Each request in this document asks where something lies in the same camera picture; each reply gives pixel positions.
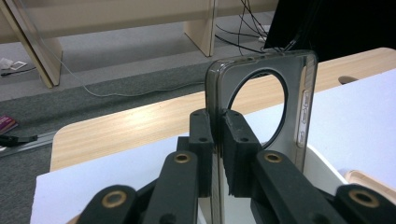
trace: wooden panel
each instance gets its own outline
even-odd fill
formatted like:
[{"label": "wooden panel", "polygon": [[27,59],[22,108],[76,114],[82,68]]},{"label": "wooden panel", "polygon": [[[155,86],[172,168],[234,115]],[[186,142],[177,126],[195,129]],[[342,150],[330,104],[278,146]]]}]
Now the wooden panel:
[{"label": "wooden panel", "polygon": [[[395,62],[396,50],[375,49],[320,63],[316,91],[339,86],[340,76],[365,78],[388,71],[396,68]],[[272,84],[277,84],[274,78],[249,81],[248,87],[238,95],[235,109],[246,114],[283,102],[282,92],[271,88],[262,92],[263,85]],[[54,137],[50,170],[185,133],[189,129],[190,113],[204,107],[205,94],[198,92],[65,126]]]},{"label": "wooden panel", "polygon": [[210,0],[22,0],[43,37],[208,18]]},{"label": "wooden panel", "polygon": [[15,35],[11,26],[9,25],[3,11],[0,10],[0,44],[18,42],[19,39]]},{"label": "wooden panel", "polygon": [[22,30],[23,38],[26,39],[34,54],[29,54],[29,56],[37,67],[42,80],[49,88],[59,85],[62,46],[58,39],[42,38],[35,24],[32,23],[30,15],[23,10],[20,1],[6,0],[6,3],[19,29]]}]

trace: wooden table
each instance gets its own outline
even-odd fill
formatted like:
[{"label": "wooden table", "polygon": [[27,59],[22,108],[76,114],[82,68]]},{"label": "wooden table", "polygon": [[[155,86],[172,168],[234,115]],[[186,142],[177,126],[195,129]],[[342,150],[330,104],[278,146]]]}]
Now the wooden table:
[{"label": "wooden table", "polygon": [[[320,63],[316,92],[339,86],[341,76],[365,78],[396,68],[396,50],[374,49]],[[233,109],[251,113],[283,101],[274,77],[249,81]],[[54,136],[50,170],[140,147],[189,130],[190,113],[205,107],[205,94],[195,94],[88,119],[63,127]]]}]

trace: white surface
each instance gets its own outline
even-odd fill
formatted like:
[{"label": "white surface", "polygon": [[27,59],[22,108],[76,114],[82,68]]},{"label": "white surface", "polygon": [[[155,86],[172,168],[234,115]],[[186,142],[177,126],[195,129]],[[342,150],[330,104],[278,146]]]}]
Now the white surface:
[{"label": "white surface", "polygon": [[[247,115],[268,141],[283,105]],[[396,69],[316,93],[308,143],[343,175],[361,170],[396,189]]]},{"label": "white surface", "polygon": [[166,156],[176,146],[177,137],[173,137],[40,175],[31,223],[66,223],[80,214],[98,191],[112,185],[142,188],[158,177]]},{"label": "white surface", "polygon": [[[315,94],[308,142],[336,170],[362,170],[395,188],[395,87],[396,70],[392,70]],[[262,142],[274,133],[282,109],[277,105],[247,115]],[[39,176],[31,223],[65,223],[96,192],[111,185],[140,189],[158,177],[166,155],[176,145],[173,137]],[[323,160],[319,154],[308,156]]]}]

